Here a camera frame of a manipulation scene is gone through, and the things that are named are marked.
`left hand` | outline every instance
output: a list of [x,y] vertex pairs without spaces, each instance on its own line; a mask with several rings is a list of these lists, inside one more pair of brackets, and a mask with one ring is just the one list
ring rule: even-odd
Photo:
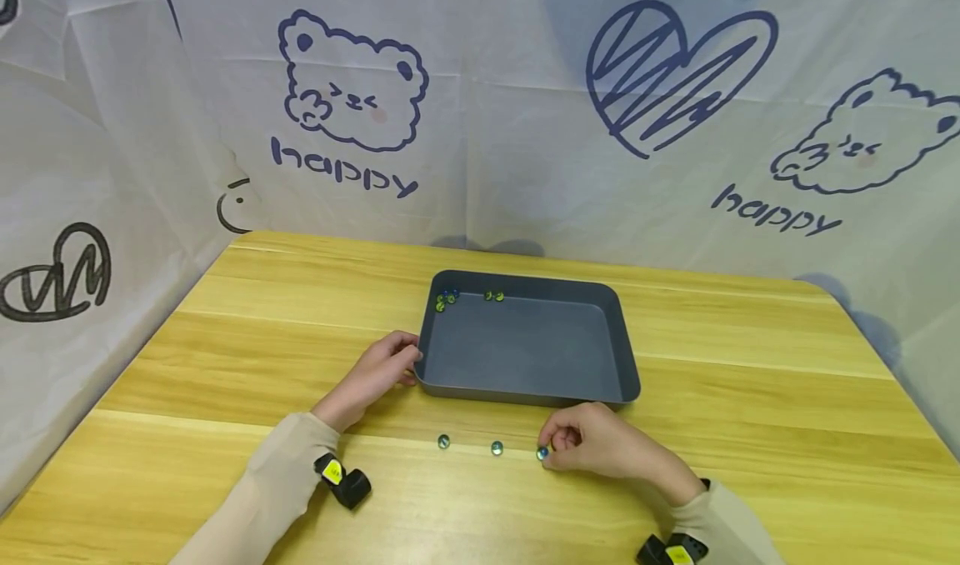
[[391,332],[370,345],[347,376],[311,413],[337,432],[343,433],[358,423],[370,407],[394,384],[416,386],[414,363],[423,358],[419,337],[409,332]]

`black wrist device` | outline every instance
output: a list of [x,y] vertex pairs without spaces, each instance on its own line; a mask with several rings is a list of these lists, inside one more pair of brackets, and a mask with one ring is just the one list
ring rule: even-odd
[[327,483],[337,502],[350,510],[356,508],[372,490],[370,479],[364,472],[359,469],[346,472],[333,452],[315,460],[313,470]]
[[686,533],[675,533],[663,543],[650,536],[637,553],[640,565],[696,565],[707,556],[707,545]]

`sleeve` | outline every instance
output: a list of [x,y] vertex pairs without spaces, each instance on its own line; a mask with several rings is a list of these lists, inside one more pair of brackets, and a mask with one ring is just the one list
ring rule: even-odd
[[220,508],[171,565],[261,565],[308,508],[320,482],[316,459],[340,434],[311,413],[288,415],[264,439]]
[[704,482],[707,492],[672,509],[674,533],[707,545],[698,565],[785,565],[750,507],[715,479]]

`gray tray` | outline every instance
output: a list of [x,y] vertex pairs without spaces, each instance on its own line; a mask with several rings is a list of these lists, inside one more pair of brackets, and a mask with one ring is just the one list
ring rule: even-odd
[[[437,312],[437,295],[454,288],[460,298]],[[487,301],[486,291],[505,298]],[[620,300],[602,283],[441,271],[419,347],[417,379],[435,396],[619,408],[640,394]]]

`fabric backdrop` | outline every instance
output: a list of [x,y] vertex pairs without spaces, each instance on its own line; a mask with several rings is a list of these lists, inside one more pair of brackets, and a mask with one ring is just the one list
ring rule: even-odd
[[957,452],[955,5],[0,0],[0,509],[258,228],[807,280]]

